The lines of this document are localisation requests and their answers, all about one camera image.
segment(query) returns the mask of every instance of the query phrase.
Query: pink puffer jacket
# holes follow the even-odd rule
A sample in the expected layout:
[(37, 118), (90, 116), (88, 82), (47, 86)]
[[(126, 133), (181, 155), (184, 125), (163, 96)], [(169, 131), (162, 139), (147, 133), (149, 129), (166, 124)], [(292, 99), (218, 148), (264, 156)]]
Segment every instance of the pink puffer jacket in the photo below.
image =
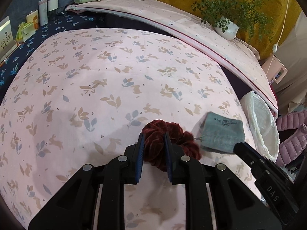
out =
[(288, 139), (280, 143), (276, 160), (278, 166), (289, 164), (302, 153), (307, 145), (307, 111), (289, 113), (276, 120), (277, 130), (297, 129)]

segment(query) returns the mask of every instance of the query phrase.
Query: mustard curtain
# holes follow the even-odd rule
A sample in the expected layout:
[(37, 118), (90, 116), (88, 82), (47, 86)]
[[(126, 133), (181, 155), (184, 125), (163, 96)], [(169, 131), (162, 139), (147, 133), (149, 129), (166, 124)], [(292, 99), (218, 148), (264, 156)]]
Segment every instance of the mustard curtain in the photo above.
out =
[[(184, 10), (193, 15), (201, 17), (201, 13), (199, 11), (194, 12), (191, 9), (191, 5), (195, 1), (199, 0), (158, 0), (158, 1), (170, 4), (178, 9)], [(266, 2), (265, 6), (263, 7), (263, 12), (267, 16), (273, 18), (274, 26), (271, 29), (273, 31), (273, 40), (271, 42), (269, 38), (266, 36), (263, 37), (261, 41), (259, 41), (257, 34), (255, 34), (256, 36), (254, 36), (250, 42), (250, 44), (259, 51), (261, 59), (266, 59), (270, 56), (273, 45), (278, 41), (278, 38), (282, 30), (286, 7), (287, 7), (287, 0), (270, 0)], [(279, 45), (281, 45), (281, 43), (287, 38), (288, 34), (294, 27), (300, 12), (301, 8), (298, 5), (297, 1), (289, 0), (289, 8), (287, 13), (285, 28), (281, 36), (281, 39), (279, 41)], [(248, 39), (248, 36), (245, 33), (238, 34), (237, 37), (245, 42)]]

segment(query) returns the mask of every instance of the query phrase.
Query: bed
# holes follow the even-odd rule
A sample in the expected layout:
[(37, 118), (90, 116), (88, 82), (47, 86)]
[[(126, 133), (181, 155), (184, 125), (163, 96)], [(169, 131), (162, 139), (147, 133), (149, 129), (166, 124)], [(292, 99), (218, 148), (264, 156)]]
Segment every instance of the bed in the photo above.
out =
[(0, 101), (3, 100), (7, 89), (20, 68), (46, 39), (58, 32), (93, 28), (102, 26), (101, 24), (99, 17), (68, 13), (40, 27), (31, 38), (22, 43), (0, 66)]
[[(219, 64), (186, 42), (115, 28), (60, 32), (21, 67), (0, 106), (0, 194), (27, 229), (31, 219), (84, 164), (107, 164), (134, 144), (152, 120), (201, 135), (208, 111), (243, 121)], [(202, 152), (226, 164), (258, 197), (237, 156)], [(125, 186), (127, 229), (183, 229), (185, 188), (145, 163), (140, 183)]]
[(241, 79), (268, 104), (277, 118), (276, 98), (252, 51), (236, 39), (225, 40), (211, 26), (202, 23), (200, 18), (157, 0), (101, 0), (70, 5), (67, 10), (114, 14), (142, 21), (170, 33)]

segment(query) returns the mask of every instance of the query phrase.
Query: white flower pot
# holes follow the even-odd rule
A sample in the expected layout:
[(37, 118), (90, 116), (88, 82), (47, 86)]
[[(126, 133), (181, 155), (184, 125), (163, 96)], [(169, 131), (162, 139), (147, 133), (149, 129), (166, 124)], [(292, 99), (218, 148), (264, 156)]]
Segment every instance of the white flower pot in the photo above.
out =
[(217, 27), (215, 27), (215, 31), (220, 36), (222, 36), (224, 39), (226, 39), (226, 40), (233, 40), (236, 37), (236, 35), (237, 35), (239, 27), (236, 24), (234, 24), (232, 21), (229, 21), (229, 20), (228, 20), (227, 27), (228, 27), (228, 29), (225, 30), (224, 33), (222, 31), (222, 28), (220, 28), (219, 25)]

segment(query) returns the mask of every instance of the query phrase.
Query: potted plant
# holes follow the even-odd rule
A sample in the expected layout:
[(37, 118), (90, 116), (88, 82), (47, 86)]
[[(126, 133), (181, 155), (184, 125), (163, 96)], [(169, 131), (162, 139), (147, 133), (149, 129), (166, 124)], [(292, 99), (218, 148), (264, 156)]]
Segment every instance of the potted plant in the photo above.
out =
[(192, 9), (200, 10), (202, 22), (211, 24), (228, 40), (235, 38), (238, 29), (247, 32), (249, 43), (255, 28), (259, 40), (263, 35), (272, 34), (267, 28), (273, 24), (273, 19), (261, 12), (264, 1), (268, 0), (200, 0), (194, 2)]

